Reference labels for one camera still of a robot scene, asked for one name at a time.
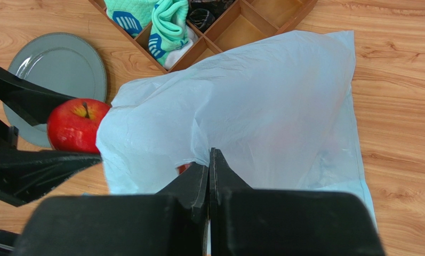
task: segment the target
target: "gray plate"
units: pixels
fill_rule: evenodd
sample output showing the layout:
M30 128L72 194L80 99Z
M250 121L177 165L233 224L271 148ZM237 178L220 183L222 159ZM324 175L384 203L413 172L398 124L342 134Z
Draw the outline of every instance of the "gray plate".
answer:
M68 33L50 33L32 40L15 56L9 72L77 98L105 101L107 96L107 76L99 54L85 40ZM50 147L46 124L30 126L8 106L4 105L4 111L22 138Z

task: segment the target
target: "apple stem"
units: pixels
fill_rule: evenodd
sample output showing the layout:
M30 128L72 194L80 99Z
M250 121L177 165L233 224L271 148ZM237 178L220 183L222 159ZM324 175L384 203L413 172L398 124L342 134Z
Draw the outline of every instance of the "apple stem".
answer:
M90 117L89 117L89 111L87 111L87 104L86 104L86 102L84 102L84 101L83 101L83 107L84 107L84 109L86 109L86 115L85 115L84 117L86 117L86 118L90 118Z

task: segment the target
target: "wooden divider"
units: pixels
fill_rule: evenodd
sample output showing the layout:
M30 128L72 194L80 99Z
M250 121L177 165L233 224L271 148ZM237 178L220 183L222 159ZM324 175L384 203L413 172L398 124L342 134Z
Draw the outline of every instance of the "wooden divider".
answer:
M195 63L223 51L294 30L313 9L318 0L236 0L214 24L201 33L192 23L187 25L198 35L198 41L174 64L164 69L148 49L152 23L132 38L119 25L115 26L131 40L137 49L164 73L186 69ZM103 0L90 0L104 15Z

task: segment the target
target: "wood grain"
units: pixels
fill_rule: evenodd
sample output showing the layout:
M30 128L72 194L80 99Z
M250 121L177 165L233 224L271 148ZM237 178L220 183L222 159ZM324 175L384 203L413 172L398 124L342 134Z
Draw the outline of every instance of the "wood grain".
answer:
M221 50L228 51L266 37L262 31L240 14L214 43Z
M7 68L36 36L67 31L99 49L109 69L111 96L124 82L161 74L87 4L0 1L0 66ZM389 256L425 255L425 0L319 0L297 29L355 31L353 96L380 236ZM5 118L1 108L0 118ZM20 148L37 149L19 142ZM101 166L49 195L83 192L106 193ZM0 228L21 231L36 205L15 208L0 202Z
M366 180L388 255L425 255L425 0L319 0L297 29L354 30Z
M214 55L215 53L212 52L211 49L206 48L206 50L204 50L204 52L194 61L194 64Z
M269 21L280 28L300 9L299 0L251 0L248 1L255 9Z
M106 12L107 8L106 7L104 7L104 8L101 7L102 5L100 3L100 0L89 0L89 2L100 13L102 13L102 15L104 17L107 17L107 19L108 19L107 12ZM148 51L145 51L145 45L147 43L144 43L143 45L140 45L139 42L137 42L134 38L132 38L132 36L130 36L129 34L127 34L127 32L120 25L118 25L116 22L114 22L114 21L112 21L110 19L108 19L108 21L109 21L110 24L112 24L115 27L115 29L117 29L119 32L121 32L121 36L127 38L137 48L137 49L134 49L135 51L138 51L141 54L143 54L149 61L152 62L152 65L154 65L155 68L157 68L158 70L160 70L163 74L166 74L167 73L166 70L162 67L162 65L160 65L160 63L158 63L157 60L155 60L153 58L153 56ZM149 33L150 33L150 27L149 27L150 25L147 25L143 29L143 31L142 31L142 32L145 32L145 34L147 34L148 36L149 36Z
M107 69L108 102L123 83L162 74L87 0L0 0L0 66L7 69L18 51L37 36L59 31L80 36L97 49ZM0 119L8 124L1 102ZM18 149L40 150L22 138ZM101 165L75 175L48 196L83 193L108 193ZM38 204L17 208L0 201L0 229L21 232Z
M210 26L204 35L214 42L240 15L240 1L233 4Z
M207 45L203 37L200 37L190 49L169 70L179 71L190 67L194 61L206 50Z
M240 2L240 12L245 19L247 19L266 36L273 36L277 32L278 27L272 25L271 22L258 13L256 8L254 8L246 1Z

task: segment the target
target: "mint green sock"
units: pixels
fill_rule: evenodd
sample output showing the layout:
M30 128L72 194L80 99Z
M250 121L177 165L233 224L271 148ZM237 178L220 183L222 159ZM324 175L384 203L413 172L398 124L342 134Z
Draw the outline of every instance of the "mint green sock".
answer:
M136 37L151 21L159 0L105 0L107 15L129 35Z
M188 0L160 0L154 6L149 51L162 66L171 51L179 50L189 42L188 11Z

